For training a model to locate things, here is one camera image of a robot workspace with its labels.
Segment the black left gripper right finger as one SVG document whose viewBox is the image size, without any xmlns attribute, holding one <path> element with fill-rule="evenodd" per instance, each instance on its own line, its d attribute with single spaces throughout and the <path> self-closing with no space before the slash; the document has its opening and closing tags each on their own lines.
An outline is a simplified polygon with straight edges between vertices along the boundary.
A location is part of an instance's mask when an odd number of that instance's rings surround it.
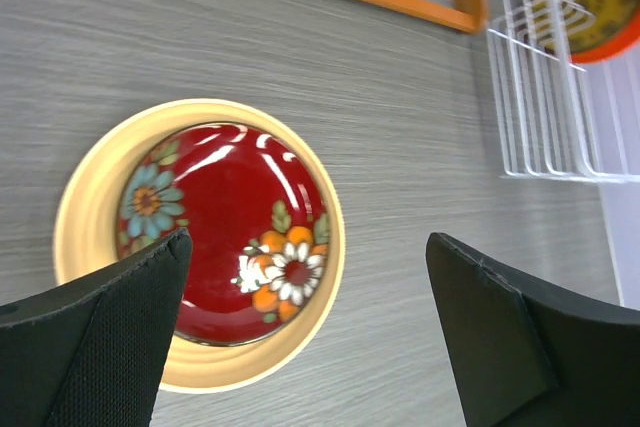
<svg viewBox="0 0 640 427">
<path fill-rule="evenodd" d="M 469 426 L 636 426 L 639 313 L 444 233 L 426 265 Z"/>
</svg>

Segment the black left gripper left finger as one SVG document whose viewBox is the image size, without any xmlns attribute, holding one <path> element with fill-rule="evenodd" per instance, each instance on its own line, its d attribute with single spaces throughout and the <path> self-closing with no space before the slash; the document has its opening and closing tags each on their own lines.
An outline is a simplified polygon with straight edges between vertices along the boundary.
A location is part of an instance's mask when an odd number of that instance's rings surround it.
<svg viewBox="0 0 640 427">
<path fill-rule="evenodd" d="M 147 426 L 192 253 L 178 229 L 1 307 L 4 426 Z"/>
</svg>

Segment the dark red patterned plate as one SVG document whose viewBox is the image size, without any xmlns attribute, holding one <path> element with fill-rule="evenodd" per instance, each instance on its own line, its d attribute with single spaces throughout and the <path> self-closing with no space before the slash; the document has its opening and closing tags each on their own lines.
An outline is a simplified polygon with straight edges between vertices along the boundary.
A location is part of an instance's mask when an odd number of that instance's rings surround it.
<svg viewBox="0 0 640 427">
<path fill-rule="evenodd" d="M 189 231 L 176 332 L 215 346 L 262 339 L 299 314 L 321 284 L 330 244 L 307 166 L 271 134 L 236 123 L 196 125 L 154 146 L 124 187 L 115 226 L 120 257 Z"/>
</svg>

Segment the cream yellow plate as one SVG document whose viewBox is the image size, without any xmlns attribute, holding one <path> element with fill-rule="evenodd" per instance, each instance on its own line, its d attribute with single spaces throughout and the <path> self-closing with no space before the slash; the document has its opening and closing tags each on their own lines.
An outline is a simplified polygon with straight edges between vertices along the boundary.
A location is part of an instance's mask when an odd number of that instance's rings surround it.
<svg viewBox="0 0 640 427">
<path fill-rule="evenodd" d="M 167 102 L 124 120 L 85 155 L 61 198 L 54 229 L 54 268 L 65 284 L 111 264 L 116 215 L 124 187 L 141 158 L 168 136 L 210 123 L 255 127 L 285 143 L 307 166 L 329 217 L 330 244 L 321 284 L 281 329 L 242 345 L 205 345 L 173 335 L 160 386 L 165 391 L 207 394 L 254 383 L 293 359 L 328 316 L 342 280 L 345 227 L 334 186 L 315 153 L 289 127 L 249 106 L 221 99 Z"/>
</svg>

